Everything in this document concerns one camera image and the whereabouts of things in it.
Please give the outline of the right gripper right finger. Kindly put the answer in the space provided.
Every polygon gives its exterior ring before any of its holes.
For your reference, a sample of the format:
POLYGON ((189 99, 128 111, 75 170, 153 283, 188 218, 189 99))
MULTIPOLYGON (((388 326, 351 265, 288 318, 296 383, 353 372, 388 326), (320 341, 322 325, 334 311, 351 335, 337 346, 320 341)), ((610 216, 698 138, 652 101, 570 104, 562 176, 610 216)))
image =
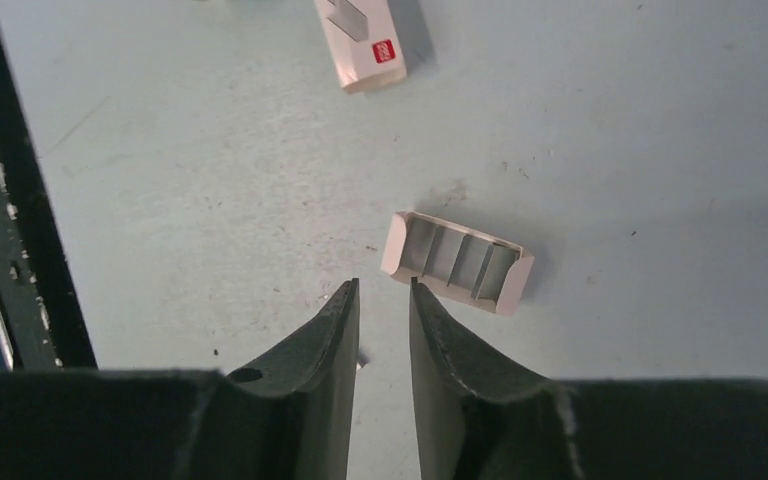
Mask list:
POLYGON ((425 479, 768 479, 768 380, 552 380, 410 286, 425 479))

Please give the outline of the staple tray box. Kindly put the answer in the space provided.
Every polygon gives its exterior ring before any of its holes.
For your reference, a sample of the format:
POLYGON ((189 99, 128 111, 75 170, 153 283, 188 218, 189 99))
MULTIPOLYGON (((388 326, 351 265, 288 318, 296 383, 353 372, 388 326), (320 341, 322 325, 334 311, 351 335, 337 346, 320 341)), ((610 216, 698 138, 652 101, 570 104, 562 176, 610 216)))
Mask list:
POLYGON ((415 211, 393 214, 381 270, 500 316, 518 309, 535 256, 523 246, 415 211))

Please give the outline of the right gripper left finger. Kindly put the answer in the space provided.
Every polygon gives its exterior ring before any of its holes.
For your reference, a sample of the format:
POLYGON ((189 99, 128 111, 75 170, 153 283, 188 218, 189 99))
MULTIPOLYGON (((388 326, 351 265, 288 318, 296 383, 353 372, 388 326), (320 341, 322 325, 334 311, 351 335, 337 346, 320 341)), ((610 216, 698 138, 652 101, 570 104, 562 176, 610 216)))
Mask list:
POLYGON ((0 479, 343 479, 360 288, 229 374, 0 373, 0 479))

